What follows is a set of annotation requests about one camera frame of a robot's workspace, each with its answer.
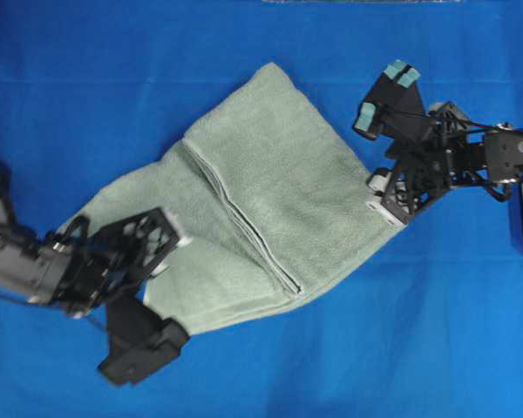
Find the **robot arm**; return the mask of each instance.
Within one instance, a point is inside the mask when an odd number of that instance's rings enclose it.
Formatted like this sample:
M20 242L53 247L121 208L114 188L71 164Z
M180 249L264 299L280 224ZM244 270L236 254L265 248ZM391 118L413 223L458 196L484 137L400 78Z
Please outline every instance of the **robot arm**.
M186 330L135 297L145 280L166 268L166 256L180 241L162 210L122 219L91 237L89 219L78 216L65 233L39 240L16 222L3 173L0 166L0 287L74 318L106 304L110 355L99 371L117 385L138 383L178 357Z
M360 105L353 130L374 140L393 139L368 186L367 202L392 225L406 225L451 190L482 187L499 202L521 183L523 202L523 130L510 125L473 123L454 103L433 105L426 113L417 80L420 74L396 61L380 75ZM471 134L484 133L479 142Z

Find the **blue background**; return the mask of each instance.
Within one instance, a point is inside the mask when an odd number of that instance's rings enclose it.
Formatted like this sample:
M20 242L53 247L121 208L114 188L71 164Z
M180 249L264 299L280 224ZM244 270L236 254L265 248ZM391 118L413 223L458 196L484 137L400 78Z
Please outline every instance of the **blue background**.
M428 105L523 126L523 0L0 0L18 216L57 227L271 60L373 170L388 140L350 125L398 57ZM0 302L0 417L523 417L519 222L518 199L454 192L319 300L194 337L136 388L94 371L107 346L87 322Z

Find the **towel fold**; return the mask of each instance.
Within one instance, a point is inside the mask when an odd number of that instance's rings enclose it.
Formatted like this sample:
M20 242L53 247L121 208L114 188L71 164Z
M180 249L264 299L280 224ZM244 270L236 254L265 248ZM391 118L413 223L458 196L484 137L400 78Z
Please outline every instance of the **towel fold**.
M92 229L155 206L193 240L145 302L190 334L286 312L399 231L370 211L369 173L275 64L199 119L163 159L105 187Z

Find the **green towel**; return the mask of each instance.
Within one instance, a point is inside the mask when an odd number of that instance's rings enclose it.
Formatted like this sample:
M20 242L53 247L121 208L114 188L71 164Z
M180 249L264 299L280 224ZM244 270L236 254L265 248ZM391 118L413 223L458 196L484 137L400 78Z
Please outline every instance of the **green towel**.
M365 201L369 173L275 64L198 120L163 159L82 212L92 230L162 206L192 238L146 288L190 334L286 312L399 231Z

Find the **cable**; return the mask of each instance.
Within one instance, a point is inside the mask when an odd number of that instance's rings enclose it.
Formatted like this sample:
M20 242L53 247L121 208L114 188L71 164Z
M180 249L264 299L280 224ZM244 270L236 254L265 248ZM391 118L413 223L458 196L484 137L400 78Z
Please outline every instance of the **cable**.
M49 308L49 309L58 309L58 310L60 309L60 307L58 307L58 306L54 306L54 305L38 305L36 303L30 303L27 300L22 300L22 299L19 299L19 298L8 296L8 295L3 294L3 293L0 293L0 300L2 300L4 302L11 303L13 305L19 305L19 306L22 306L22 307L44 307L44 308ZM116 343L119 344L120 346L126 346L126 347L131 347L132 346L132 344L130 344L130 342L128 342L124 338L122 338L119 335L117 335L117 334L113 333L112 331L110 331L106 325L104 325L100 320L98 320L97 318L95 318L91 314L87 314L83 318L85 318L90 324L92 324L94 327L96 327L99 331L101 331L102 333L108 335L110 338L115 340Z
M501 132L501 133L515 133L515 134L523 137L523 131L521 131L521 130L507 130L507 129L500 128L498 126L478 124L476 122L472 122L471 120L464 120L464 119L459 119L459 118L442 118L441 116L423 115L420 113L412 113L410 111L400 111L398 109L394 109L387 105L385 106L385 109L388 111L397 113L399 115L405 115L405 116L409 116L412 118L433 119L433 120L437 120L438 122L459 122L460 124L463 124L463 125L470 125L470 126L476 126L478 128L482 128L482 130L484 130L484 131L497 131L497 132Z
M53 305L39 305L37 303L30 303L27 300L19 299L13 296L8 296L4 293L0 293L0 300L13 303L14 305L20 305L22 307L48 307L50 309L59 309L59 307L55 307Z

